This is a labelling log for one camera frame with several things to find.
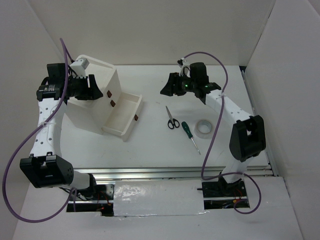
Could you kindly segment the white drawer cabinet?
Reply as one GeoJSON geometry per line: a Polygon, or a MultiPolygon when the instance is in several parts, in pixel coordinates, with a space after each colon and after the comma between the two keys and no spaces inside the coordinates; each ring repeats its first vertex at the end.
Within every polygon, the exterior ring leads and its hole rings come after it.
{"type": "Polygon", "coordinates": [[[102,135],[104,133],[102,127],[113,108],[111,102],[116,103],[122,93],[117,68],[84,54],[79,55],[75,60],[80,58],[86,58],[89,61],[85,74],[95,76],[103,97],[97,100],[78,100],[71,97],[67,102],[66,115],[75,127],[102,135]]]}

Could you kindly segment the long green screwdriver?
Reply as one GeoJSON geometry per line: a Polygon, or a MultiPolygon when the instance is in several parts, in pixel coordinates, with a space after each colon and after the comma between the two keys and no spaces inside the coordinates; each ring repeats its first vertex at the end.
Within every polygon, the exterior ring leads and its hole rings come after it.
{"type": "Polygon", "coordinates": [[[181,123],[181,126],[182,126],[184,132],[186,133],[186,135],[188,136],[188,138],[189,138],[189,139],[192,141],[192,143],[194,144],[197,152],[201,155],[201,152],[200,152],[197,144],[196,144],[195,141],[194,141],[194,138],[193,138],[193,135],[192,135],[191,130],[190,130],[190,128],[189,128],[189,125],[188,125],[185,121],[183,121],[183,122],[181,123]]]}

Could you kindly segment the white drawer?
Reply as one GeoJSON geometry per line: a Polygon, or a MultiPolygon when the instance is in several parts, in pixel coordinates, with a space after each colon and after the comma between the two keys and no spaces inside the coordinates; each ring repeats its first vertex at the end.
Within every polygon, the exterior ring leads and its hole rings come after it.
{"type": "Polygon", "coordinates": [[[142,107],[143,96],[141,94],[134,95],[122,92],[101,129],[126,142],[140,117],[142,107]]]}

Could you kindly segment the clear tape roll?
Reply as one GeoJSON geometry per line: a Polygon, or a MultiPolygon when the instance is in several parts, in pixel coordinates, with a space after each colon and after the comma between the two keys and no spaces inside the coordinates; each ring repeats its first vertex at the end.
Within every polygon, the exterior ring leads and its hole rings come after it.
{"type": "Polygon", "coordinates": [[[194,133],[198,138],[210,139],[214,134],[214,126],[210,121],[206,119],[200,119],[195,124],[194,133]]]}

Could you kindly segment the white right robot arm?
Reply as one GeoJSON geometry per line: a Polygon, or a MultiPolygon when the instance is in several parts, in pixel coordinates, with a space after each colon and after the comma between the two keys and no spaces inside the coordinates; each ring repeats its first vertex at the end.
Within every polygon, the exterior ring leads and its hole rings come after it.
{"type": "Polygon", "coordinates": [[[229,150],[233,160],[221,172],[217,186],[210,190],[215,194],[229,196],[240,186],[242,174],[251,158],[266,148],[264,120],[259,115],[253,116],[242,110],[225,95],[223,88],[210,82],[204,63],[189,64],[184,59],[177,63],[180,71],[170,73],[160,94],[172,97],[194,93],[196,98],[219,113],[219,119],[224,119],[232,127],[229,150]]]}

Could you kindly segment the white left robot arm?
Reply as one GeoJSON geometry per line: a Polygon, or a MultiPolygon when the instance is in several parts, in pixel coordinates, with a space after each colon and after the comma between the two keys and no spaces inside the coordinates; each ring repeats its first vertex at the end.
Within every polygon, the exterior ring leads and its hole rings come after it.
{"type": "Polygon", "coordinates": [[[39,86],[36,97],[39,106],[38,126],[29,157],[20,160],[20,169],[35,188],[76,188],[86,199],[97,197],[99,187],[90,173],[75,171],[62,158],[61,130],[68,100],[97,100],[103,96],[93,74],[86,75],[88,61],[75,60],[71,65],[47,65],[48,76],[39,86]]]}

